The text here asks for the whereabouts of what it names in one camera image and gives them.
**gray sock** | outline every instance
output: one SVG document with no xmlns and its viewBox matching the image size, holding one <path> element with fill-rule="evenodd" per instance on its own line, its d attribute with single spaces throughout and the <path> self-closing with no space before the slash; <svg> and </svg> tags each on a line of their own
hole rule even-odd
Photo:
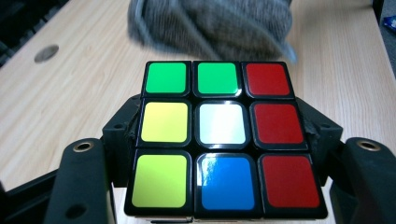
<svg viewBox="0 0 396 224">
<path fill-rule="evenodd" d="M 295 54 L 285 38 L 291 0 L 132 0 L 130 37 L 203 60 L 265 61 Z"/>
</svg>

